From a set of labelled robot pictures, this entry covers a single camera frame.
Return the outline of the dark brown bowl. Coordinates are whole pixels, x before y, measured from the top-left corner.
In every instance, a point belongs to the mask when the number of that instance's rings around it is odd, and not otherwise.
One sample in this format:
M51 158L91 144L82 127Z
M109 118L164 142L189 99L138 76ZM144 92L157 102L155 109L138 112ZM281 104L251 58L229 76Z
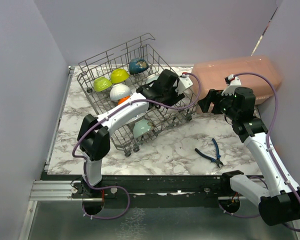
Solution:
M129 62L129 73L131 75L139 74L146 71L149 68L149 64L142 57L136 57Z

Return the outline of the white round bowl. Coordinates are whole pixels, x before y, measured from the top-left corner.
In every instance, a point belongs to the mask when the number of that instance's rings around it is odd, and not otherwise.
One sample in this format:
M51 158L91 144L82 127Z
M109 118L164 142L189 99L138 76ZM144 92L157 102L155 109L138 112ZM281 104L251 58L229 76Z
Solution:
M123 102L125 102L126 100L128 100L130 98L130 96L126 96L126 97L123 97L121 99L118 100L118 105L122 104Z

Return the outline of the celadon green bowl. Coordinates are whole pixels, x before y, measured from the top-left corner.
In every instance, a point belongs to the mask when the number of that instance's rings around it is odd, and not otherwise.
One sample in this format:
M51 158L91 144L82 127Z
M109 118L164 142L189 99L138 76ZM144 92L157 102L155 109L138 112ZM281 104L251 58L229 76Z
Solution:
M153 123L145 118L137 121L133 127L134 138L139 138L144 134L148 133L154 127Z

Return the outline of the grey bowl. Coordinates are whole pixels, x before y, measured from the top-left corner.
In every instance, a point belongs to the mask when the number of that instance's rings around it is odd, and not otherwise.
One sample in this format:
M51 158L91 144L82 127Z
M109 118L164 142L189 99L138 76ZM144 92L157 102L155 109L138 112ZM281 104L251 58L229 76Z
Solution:
M131 94L132 94L132 91L127 85L125 85L123 83L118 83L118 84L113 85L109 96L112 101L118 101L122 98L130 96Z

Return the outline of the yellow-green bowl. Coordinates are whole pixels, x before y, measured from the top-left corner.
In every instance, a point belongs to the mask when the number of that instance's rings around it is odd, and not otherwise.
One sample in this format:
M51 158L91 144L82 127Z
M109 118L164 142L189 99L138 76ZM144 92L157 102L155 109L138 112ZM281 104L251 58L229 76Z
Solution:
M129 78L129 73L123 68L117 68L110 74L112 84L119 84Z

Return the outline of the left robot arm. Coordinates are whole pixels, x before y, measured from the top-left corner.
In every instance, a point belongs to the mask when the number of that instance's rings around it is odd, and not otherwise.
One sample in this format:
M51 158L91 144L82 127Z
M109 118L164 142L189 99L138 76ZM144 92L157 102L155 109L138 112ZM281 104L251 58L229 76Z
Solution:
M102 159L111 149L115 131L155 106L178 111L185 109L175 106L185 97L177 90L180 80L175 72L165 69L152 84L140 86L125 102L97 117L88 114L83 118L72 156L83 159L83 191L87 196L93 198L100 193Z

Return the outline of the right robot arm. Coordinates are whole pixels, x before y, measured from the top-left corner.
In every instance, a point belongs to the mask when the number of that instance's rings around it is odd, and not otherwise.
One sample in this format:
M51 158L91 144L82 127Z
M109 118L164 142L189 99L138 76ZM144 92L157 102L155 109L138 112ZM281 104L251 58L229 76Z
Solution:
M253 90L237 87L233 93L211 89L198 101L201 111L224 114L231 119L232 129L251 152L262 172L267 188L250 180L240 171L222 175L219 189L230 196L234 192L246 197L258 207L263 221L274 226L300 219L300 186L281 162L269 138L264 122L254 115L256 97Z

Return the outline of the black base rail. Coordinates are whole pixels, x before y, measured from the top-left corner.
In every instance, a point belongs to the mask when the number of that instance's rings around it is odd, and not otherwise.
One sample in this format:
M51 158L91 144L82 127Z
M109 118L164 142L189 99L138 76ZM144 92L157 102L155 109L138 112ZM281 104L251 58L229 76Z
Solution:
M218 202L238 201L234 192L221 185L220 175L104 175L90 189L79 175L41 175L38 190L47 190L60 200L104 204L124 209L127 198L132 208L216 208Z

